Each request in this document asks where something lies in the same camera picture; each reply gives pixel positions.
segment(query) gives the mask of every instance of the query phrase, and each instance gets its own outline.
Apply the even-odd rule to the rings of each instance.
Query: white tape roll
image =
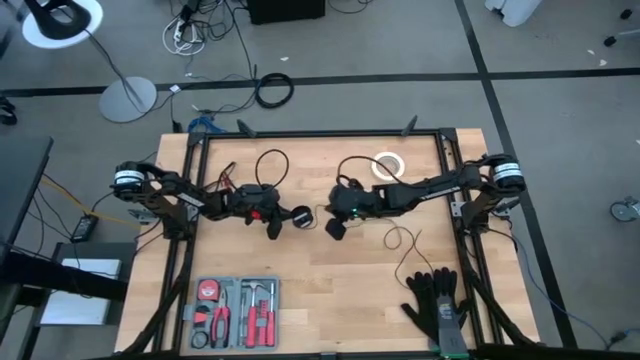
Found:
[[[395,168],[396,173],[393,174],[395,175],[395,177],[400,177],[404,174],[404,160],[402,160],[402,158],[400,156],[398,156],[398,154],[396,153],[392,153],[389,151],[385,151],[385,152],[381,152],[380,154],[376,155],[374,157],[374,159],[376,159],[377,161],[380,161],[384,164],[383,161],[391,161],[395,164]],[[373,171],[373,174],[380,180],[384,180],[384,181],[393,181],[393,177],[391,177],[391,175],[389,175],[384,169],[382,169],[383,172],[380,171],[380,169],[378,169],[378,164],[372,162],[371,163],[371,171]]]

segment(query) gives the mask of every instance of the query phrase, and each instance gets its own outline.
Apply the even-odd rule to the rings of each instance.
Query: screwdriver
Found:
[[[249,314],[247,324],[247,347],[252,348],[256,346],[256,321],[258,319],[258,309],[256,308],[256,288],[260,285],[257,281],[250,281],[248,283],[249,287],[251,287],[251,306],[249,306]]]
[[[267,346],[275,346],[276,344],[276,314],[273,312],[273,283],[271,283],[271,309],[267,315]]]

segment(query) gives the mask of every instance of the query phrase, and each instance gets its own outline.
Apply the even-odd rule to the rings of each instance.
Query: black desk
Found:
[[[13,244],[49,159],[50,137],[0,139],[0,241]],[[8,246],[0,246],[0,265]]]
[[[16,305],[39,307],[48,289],[118,301],[126,295],[126,281],[37,258],[20,251],[19,244],[14,247],[52,144],[50,137],[0,138],[0,341]]]

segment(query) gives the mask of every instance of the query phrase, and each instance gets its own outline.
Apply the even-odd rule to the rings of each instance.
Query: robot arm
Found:
[[[282,222],[293,220],[296,227],[307,227],[313,222],[311,209],[298,206],[289,211],[278,204],[280,195],[271,185],[248,184],[234,191],[223,189],[207,192],[173,171],[165,171],[155,165],[127,161],[116,168],[113,188],[120,200],[138,203],[163,221],[166,238],[190,239],[193,234],[191,217],[182,204],[172,203],[167,197],[175,197],[198,209],[197,214],[211,221],[230,216],[245,219],[249,225],[254,220],[268,223],[267,235],[275,240]]]
[[[484,166],[489,167],[489,176],[482,175],[480,169]],[[503,198],[518,196],[526,189],[518,161],[506,154],[467,162],[459,170],[415,184],[374,185],[371,191],[366,191],[356,179],[344,175],[339,175],[338,179],[347,179],[348,182],[346,185],[339,182],[331,190],[326,210],[334,218],[325,228],[336,240],[342,240],[346,221],[400,216],[423,201],[462,190],[480,191],[478,198],[462,207],[465,227],[482,221],[486,223],[488,213]]]

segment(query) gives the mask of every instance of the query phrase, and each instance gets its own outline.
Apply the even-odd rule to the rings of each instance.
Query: pliers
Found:
[[[213,321],[211,322],[211,348],[215,349],[218,340],[222,340],[222,347],[229,347],[229,317],[231,311],[227,306],[227,290],[222,289],[220,292],[220,299],[218,300],[218,307],[213,313]],[[222,321],[223,333],[222,337],[218,336],[218,323]]]

